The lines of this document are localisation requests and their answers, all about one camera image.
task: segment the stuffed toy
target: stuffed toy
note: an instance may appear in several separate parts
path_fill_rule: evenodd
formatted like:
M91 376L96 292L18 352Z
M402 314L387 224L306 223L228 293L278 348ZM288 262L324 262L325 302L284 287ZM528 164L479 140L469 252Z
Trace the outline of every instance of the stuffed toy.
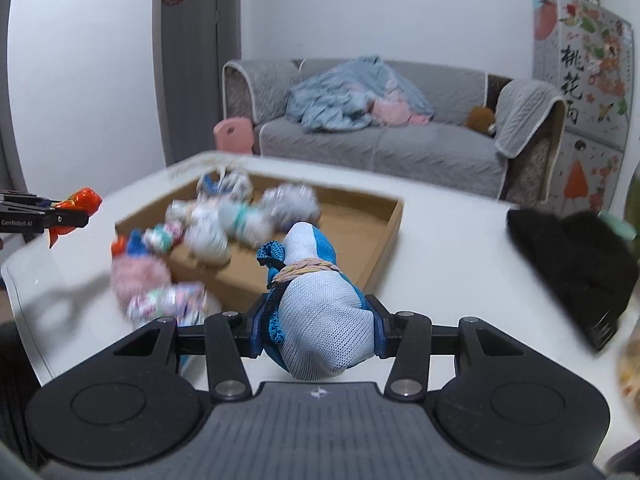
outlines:
M123 307L126 307L134 296L169 285L169 268L156 256L121 254L111 263L111 287Z
M145 243L142 241L142 229L133 229L129 234L129 240L127 241L127 256L147 256L149 249L146 248Z
M255 249L273 238L270 216L260 208L223 198L218 207L218 221L227 236Z
M318 197L311 186L304 184L280 184L267 189L258 204L268 213L278 231L288 233L293 224L320 219Z
M217 182L214 182L208 174L200 177L196 186L199 200L221 196L229 197L236 202L251 200L254 186L245 171L233 170L226 174L226 168L220 168L218 174L220 179Z
M489 137L495 136L495 113L486 106L474 106L466 118L465 126Z
M373 356L373 313L316 227L294 224L282 244L269 242L256 256L269 269L260 335L277 364L318 381Z
M182 224L173 220L147 229L142 235L142 243L153 253L165 254L181 240L183 233Z
M175 317L178 326L204 322L206 312L204 285L180 282L137 294L129 301L127 317L142 326L162 316Z
M203 216L191 224L184 235L184 245L203 264L221 267L231 259L228 240L217 213Z

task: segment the brown teddy bear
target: brown teddy bear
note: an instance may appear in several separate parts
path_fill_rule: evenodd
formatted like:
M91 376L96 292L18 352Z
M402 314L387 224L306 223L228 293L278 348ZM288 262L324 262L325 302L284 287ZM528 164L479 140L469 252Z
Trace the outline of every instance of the brown teddy bear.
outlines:
M466 118L465 126L470 130L493 137L495 135L495 114L486 106L474 106Z

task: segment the orange fish toy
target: orange fish toy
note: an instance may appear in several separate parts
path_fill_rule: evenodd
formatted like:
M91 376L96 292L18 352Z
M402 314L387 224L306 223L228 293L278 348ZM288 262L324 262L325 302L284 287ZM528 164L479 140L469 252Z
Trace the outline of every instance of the orange fish toy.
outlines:
M118 236L117 240L111 244L111 256L120 256L121 254L126 253L128 241L129 239L126 236Z
M88 216L94 215L100 208L102 198L90 187L83 187L80 191L73 193L69 198L63 202L53 203L52 208L55 209L72 209L82 210L87 213ZM66 235L76 229L76 227L69 226L55 226L49 228L49 248L53 247L59 236Z

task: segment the cardboard tray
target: cardboard tray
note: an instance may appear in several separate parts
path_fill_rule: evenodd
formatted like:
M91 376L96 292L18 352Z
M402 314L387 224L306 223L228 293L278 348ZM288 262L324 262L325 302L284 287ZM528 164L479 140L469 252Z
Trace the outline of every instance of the cardboard tray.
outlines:
M211 173L213 180L218 174ZM291 180L249 174L254 185L254 202L271 187ZM164 213L173 200L193 200L197 180L164 195L116 224L119 235L135 229L153 228L164 222ZM395 243L402 217L402 201L374 194L307 184L316 191L321 205L320 230L337 253L340 270L365 294L372 292ZM283 234L276 234L282 241ZM186 246L177 246L164 256L174 282L204 283L225 310L245 312L260 294L267 291L266 268L255 259L255 250L229 242L230 263L222 268L200 264Z

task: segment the white wall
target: white wall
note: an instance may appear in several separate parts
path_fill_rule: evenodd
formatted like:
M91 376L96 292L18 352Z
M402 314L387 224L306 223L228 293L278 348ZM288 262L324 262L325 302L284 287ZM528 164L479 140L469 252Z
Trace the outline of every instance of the white wall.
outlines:
M612 211L620 214L640 160L640 0L602 0L636 32L628 149ZM531 0L241 0L242 56L427 61L530 77Z
M12 0L7 50L31 192L107 194L164 167L152 0Z

